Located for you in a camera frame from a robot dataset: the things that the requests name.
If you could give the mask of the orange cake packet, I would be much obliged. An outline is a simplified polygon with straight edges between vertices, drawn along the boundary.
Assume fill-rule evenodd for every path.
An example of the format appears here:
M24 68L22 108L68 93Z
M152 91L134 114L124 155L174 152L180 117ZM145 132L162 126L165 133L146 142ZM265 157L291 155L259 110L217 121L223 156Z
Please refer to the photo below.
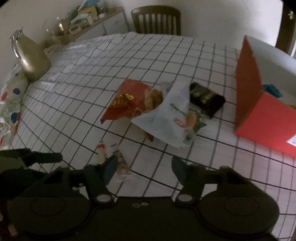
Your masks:
M96 151L97 151L97 156L98 156L98 163L103 164L108 159L108 154L107 154L105 144L102 140L97 145Z

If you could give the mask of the small clear pastry packet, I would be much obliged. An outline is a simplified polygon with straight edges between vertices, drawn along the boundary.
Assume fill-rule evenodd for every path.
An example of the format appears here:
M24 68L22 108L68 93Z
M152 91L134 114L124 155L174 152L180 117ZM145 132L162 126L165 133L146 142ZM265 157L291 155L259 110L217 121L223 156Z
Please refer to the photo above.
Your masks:
M125 158L123 157L122 152L118 146L119 145L117 143L114 143L109 148L110 156L117 157L117 170L116 174L114 175L114 179L117 183L132 180L132 172L130 167L125 161Z

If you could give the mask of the white green snack bag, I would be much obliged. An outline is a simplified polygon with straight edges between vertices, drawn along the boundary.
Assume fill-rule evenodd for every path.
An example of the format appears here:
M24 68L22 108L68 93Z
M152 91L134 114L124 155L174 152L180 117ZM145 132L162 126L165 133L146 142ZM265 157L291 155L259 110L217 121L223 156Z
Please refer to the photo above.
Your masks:
M164 82L161 88L165 95L163 102L156 109L133 118L132 123L172 147L187 147L206 126L201 113L189 109L190 82Z

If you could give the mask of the black snack packet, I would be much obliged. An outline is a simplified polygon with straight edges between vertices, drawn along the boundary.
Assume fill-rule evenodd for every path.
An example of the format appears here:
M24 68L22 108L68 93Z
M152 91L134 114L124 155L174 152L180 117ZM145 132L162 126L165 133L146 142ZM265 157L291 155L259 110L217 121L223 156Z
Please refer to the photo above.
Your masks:
M190 101L199 107L203 114L212 118L222 108L226 99L199 83L193 82L190 85Z

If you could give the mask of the red orange snack bag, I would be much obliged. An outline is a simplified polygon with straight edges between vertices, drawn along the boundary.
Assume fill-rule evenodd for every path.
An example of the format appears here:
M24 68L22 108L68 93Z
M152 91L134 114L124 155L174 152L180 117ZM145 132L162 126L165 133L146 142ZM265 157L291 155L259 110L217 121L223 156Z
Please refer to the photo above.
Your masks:
M120 118L133 119L156 109L163 102L161 91L138 80L125 79L112 102L100 119L114 121Z

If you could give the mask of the blue cookie packet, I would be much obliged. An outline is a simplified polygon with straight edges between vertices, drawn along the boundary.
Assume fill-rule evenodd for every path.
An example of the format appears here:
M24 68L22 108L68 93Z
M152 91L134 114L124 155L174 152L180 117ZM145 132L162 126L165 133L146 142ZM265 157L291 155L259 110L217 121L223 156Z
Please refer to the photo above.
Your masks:
M264 84L263 85L263 90L265 92L271 94L275 98L281 98L281 97L283 97L283 95L281 94L281 92L273 84Z

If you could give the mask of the polka dot cloth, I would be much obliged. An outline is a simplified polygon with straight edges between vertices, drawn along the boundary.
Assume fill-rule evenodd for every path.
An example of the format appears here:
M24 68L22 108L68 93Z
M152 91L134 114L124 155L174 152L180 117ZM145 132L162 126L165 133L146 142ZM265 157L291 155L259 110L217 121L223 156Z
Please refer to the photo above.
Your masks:
M21 103L29 81L16 64L4 79L1 89L1 150L9 148L19 126Z

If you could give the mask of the checkered white tablecloth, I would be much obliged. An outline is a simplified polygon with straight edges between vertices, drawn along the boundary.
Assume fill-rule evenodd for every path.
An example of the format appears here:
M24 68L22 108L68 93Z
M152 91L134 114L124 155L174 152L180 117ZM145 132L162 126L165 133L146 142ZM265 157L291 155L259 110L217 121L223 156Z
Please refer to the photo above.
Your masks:
M11 147L60 152L73 169L98 162L100 141L116 144L130 167L109 190L120 196L176 197L171 158L209 169L232 167L279 205L273 229L291 240L295 229L295 158L234 135L235 67L239 50L170 35L127 33L46 49L51 68L27 88ZM174 148L131 120L158 106L163 82L196 82L224 96L204 118L191 145Z

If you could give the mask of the red cardboard box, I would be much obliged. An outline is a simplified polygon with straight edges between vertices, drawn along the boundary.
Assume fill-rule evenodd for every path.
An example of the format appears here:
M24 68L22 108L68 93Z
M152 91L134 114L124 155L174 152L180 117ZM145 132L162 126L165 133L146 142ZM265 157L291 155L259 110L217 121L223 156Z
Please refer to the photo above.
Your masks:
M235 134L295 157L295 59L245 36L235 75ZM265 92L264 84L283 97Z

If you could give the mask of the gold thermos jug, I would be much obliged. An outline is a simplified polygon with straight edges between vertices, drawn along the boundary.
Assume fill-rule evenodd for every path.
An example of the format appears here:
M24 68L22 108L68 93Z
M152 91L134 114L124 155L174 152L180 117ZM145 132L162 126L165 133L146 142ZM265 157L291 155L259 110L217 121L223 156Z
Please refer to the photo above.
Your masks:
M23 29L13 32L11 48L26 77L31 81L40 79L51 67L51 62L39 44L23 34Z

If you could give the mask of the small white clock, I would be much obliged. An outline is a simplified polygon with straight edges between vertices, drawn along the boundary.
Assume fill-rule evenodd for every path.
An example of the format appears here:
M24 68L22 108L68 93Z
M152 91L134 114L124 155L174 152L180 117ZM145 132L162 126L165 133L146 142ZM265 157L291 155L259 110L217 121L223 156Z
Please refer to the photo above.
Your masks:
M77 35L79 32L81 32L81 27L79 25L73 25L72 27L69 28L69 33L71 35Z

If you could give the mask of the white side cabinet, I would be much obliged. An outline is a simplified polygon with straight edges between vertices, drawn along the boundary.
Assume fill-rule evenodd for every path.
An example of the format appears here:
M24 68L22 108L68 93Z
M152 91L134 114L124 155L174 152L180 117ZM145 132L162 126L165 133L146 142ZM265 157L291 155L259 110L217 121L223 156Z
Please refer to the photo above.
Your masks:
M44 42L44 46L47 48L56 44L68 45L71 42L88 40L106 35L125 34L129 31L124 9L120 6L112 9L111 13L108 13L102 19L94 21L92 25L82 29L76 35L73 36L67 34L58 37L53 36Z

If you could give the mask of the tissue box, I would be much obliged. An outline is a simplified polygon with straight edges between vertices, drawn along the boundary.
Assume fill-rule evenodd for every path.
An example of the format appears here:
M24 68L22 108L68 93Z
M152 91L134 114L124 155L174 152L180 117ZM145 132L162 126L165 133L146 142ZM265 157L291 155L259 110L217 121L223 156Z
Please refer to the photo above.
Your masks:
M90 14L80 14L71 21L71 25L80 25L88 27L93 24L93 18Z

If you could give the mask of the dark wooden chair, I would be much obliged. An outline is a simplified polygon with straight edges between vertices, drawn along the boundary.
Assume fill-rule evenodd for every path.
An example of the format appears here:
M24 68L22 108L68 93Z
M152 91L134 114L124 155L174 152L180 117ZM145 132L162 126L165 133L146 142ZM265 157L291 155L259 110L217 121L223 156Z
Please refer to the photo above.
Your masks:
M181 12L171 6L142 6L131 15L139 34L181 35Z

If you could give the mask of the dark entrance door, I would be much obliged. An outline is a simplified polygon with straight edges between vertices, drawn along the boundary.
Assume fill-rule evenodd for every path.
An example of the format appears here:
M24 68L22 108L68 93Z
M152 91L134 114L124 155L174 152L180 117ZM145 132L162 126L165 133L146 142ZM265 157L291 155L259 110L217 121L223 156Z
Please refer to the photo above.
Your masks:
M282 1L280 29L275 47L292 55L295 45L295 0Z

